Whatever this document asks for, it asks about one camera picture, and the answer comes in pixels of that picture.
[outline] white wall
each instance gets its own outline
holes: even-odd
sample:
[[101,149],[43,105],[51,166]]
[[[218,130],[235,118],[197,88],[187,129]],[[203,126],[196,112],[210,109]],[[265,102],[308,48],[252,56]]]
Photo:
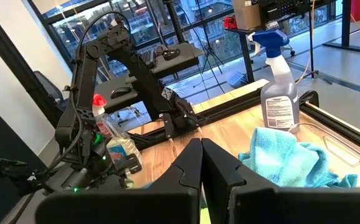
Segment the white wall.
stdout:
[[41,152],[54,135],[53,126],[1,57],[0,117],[36,154]]
[[72,73],[41,22],[29,9],[22,0],[0,0],[0,25],[31,69],[42,72],[63,90],[70,84]]
[[32,0],[40,13],[45,13],[50,9],[60,6],[69,0]]

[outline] cardboard box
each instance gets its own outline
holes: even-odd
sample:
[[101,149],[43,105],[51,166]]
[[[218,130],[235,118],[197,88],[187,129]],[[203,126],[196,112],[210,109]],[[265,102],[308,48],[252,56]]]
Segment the cardboard box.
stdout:
[[232,0],[238,29],[250,30],[260,26],[257,0]]

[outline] plastic tray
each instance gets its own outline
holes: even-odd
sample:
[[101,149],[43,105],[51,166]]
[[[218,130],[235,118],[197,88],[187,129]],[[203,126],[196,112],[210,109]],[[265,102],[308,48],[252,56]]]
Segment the plastic tray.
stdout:
[[327,150],[329,169],[343,178],[346,174],[357,174],[360,187],[360,147],[327,128],[300,123],[291,131],[298,142],[310,142]]

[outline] blue spray nozzle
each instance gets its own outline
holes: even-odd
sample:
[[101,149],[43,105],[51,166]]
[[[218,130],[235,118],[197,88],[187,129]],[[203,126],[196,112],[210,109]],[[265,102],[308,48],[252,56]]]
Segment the blue spray nozzle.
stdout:
[[281,46],[288,45],[290,42],[288,36],[279,30],[256,32],[252,39],[254,42],[266,47],[268,58],[280,56]]

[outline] keyboard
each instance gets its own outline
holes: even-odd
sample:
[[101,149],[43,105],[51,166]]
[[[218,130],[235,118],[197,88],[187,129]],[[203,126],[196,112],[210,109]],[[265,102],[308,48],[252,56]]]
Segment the keyboard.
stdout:
[[155,68],[157,62],[155,50],[147,50],[146,52],[142,53],[141,59],[143,59],[149,69]]

